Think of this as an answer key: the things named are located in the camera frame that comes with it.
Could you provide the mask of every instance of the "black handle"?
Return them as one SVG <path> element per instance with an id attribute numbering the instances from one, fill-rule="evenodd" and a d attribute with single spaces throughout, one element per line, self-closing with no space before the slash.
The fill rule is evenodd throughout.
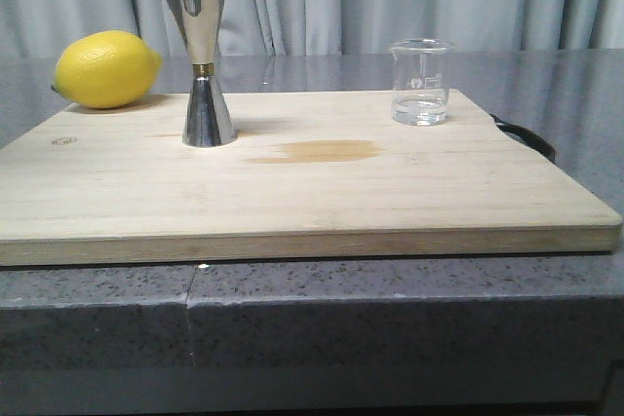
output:
<path id="1" fill-rule="evenodd" d="M 494 120 L 494 123 L 496 123 L 496 126 L 503 132 L 512 133 L 513 135 L 521 139 L 526 144 L 526 146 L 539 152 L 551 163 L 555 163 L 555 156 L 557 156 L 557 151 L 555 151 L 555 148 L 553 148 L 550 143 L 548 143 L 537 133 L 530 131 L 525 127 L 505 122 L 493 114 L 490 114 L 490 116 Z"/>

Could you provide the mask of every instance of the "stainless steel jigger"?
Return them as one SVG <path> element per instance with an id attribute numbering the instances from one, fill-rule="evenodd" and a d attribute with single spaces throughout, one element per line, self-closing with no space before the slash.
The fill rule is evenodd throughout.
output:
<path id="1" fill-rule="evenodd" d="M 233 141 L 236 131 L 215 76 L 216 38 L 225 0 L 167 0 L 193 64 L 183 141 L 191 146 L 218 146 Z"/>

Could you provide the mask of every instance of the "jigger brass band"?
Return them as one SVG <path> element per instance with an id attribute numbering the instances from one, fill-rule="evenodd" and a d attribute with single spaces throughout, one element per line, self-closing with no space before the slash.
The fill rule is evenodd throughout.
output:
<path id="1" fill-rule="evenodd" d="M 194 63 L 193 73 L 196 77 L 212 77 L 215 75 L 215 65 L 213 63 Z"/>

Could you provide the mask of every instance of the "speckled stone surface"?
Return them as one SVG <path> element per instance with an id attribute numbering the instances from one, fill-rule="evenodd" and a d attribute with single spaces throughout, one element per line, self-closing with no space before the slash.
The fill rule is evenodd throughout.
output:
<path id="1" fill-rule="evenodd" d="M 53 68 L 0 64 L 0 146 L 65 105 L 26 89 Z M 391 87 L 390 70 L 390 56 L 224 57 L 220 82 L 377 90 Z M 451 85 L 540 133 L 563 170 L 623 213 L 623 76 L 624 51 L 466 53 L 453 56 Z M 168 59 L 153 92 L 187 93 L 190 79 L 186 57 Z M 5 268 L 0 414 L 597 400 L 624 359 L 622 311 L 622 246 Z"/>
<path id="2" fill-rule="evenodd" d="M 188 265 L 0 272 L 0 370 L 190 365 Z"/>

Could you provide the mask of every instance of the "stain on cutting board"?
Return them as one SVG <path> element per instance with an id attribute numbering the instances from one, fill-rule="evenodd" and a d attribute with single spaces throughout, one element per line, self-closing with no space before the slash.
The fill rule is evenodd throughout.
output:
<path id="1" fill-rule="evenodd" d="M 325 163 L 372 158 L 381 148 L 370 140 L 309 140 L 275 145 L 284 156 L 250 158 L 249 163 Z"/>

